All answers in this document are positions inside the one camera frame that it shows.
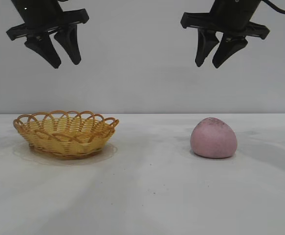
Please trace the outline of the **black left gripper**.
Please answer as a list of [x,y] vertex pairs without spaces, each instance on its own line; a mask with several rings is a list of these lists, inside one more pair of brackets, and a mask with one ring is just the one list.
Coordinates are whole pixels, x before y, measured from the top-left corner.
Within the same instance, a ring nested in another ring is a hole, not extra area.
[[27,36],[25,46],[58,69],[61,59],[46,33],[58,30],[54,39],[66,51],[73,64],[81,62],[77,24],[85,24],[89,20],[85,9],[63,11],[57,0],[13,0],[12,3],[24,21],[7,30],[12,41]]

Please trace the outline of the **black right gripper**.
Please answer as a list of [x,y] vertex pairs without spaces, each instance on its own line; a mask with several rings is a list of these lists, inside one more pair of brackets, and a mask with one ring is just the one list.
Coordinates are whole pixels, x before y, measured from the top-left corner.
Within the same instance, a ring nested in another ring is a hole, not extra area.
[[265,39],[270,30],[251,22],[259,0],[216,0],[208,13],[187,13],[181,18],[183,28],[197,28],[198,43],[195,63],[201,67],[219,43],[216,32],[224,33],[212,63],[219,68],[228,58],[248,44],[246,36]]

